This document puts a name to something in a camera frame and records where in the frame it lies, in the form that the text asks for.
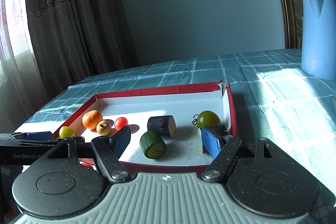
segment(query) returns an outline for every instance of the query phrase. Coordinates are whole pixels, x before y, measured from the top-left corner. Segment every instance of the blue kettle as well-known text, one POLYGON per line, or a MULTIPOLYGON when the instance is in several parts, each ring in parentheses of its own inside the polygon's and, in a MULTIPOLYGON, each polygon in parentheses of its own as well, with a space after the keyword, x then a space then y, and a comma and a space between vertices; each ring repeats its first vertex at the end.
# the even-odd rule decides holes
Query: blue kettle
POLYGON ((336 80, 336 0, 303 0, 301 68, 336 80))

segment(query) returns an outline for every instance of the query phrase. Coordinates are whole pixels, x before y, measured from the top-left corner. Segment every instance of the sheer white curtain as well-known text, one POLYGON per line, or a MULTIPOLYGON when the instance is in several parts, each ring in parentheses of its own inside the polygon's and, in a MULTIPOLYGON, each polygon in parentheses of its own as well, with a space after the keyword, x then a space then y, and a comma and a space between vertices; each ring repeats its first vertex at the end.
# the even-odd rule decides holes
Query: sheer white curtain
POLYGON ((46 102, 25 0, 0 0, 0 133, 12 132, 46 102))

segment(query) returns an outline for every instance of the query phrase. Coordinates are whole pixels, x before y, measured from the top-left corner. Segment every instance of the green tomato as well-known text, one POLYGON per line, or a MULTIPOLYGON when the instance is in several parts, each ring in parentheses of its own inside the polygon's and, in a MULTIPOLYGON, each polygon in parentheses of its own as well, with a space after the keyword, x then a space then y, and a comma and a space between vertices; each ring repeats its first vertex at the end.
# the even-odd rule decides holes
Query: green tomato
POLYGON ((59 130, 59 138, 60 139, 64 139, 67 137, 74 137, 75 133, 73 131, 72 128, 70 127, 61 127, 61 129, 59 130))
POLYGON ((204 126, 220 126, 221 120, 217 116, 216 113, 206 110, 198 114, 196 123, 193 122, 194 125, 197 125, 198 128, 202 128, 204 126))

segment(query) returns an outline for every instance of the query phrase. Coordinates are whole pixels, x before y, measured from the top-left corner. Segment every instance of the red cherry tomato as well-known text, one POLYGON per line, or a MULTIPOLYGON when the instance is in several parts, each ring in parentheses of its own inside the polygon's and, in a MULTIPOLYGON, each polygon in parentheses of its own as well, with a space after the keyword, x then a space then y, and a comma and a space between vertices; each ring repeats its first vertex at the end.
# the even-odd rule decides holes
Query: red cherry tomato
POLYGON ((116 131, 121 130, 124 126, 128 126, 128 121, 125 117, 120 117, 115 120, 114 128, 116 129, 116 131))
POLYGON ((86 166, 88 168, 93 169, 92 165, 91 164, 87 164, 86 162, 82 163, 81 165, 84 165, 84 166, 86 166))

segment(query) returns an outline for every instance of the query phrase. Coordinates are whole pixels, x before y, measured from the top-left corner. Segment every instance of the tablecloth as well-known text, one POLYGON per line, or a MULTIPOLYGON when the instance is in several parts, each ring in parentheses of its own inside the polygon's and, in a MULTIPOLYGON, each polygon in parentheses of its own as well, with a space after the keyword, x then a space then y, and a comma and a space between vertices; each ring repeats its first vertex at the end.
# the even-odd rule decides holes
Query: tablecloth
MULTIPOLYGON (((242 140, 269 138, 336 194, 336 81, 305 73, 300 60, 300 50, 271 50, 191 58, 91 76, 70 86, 17 131, 54 131, 96 93, 230 81, 242 140)), ((336 223, 326 217, 333 204, 320 204, 323 223, 336 223)))

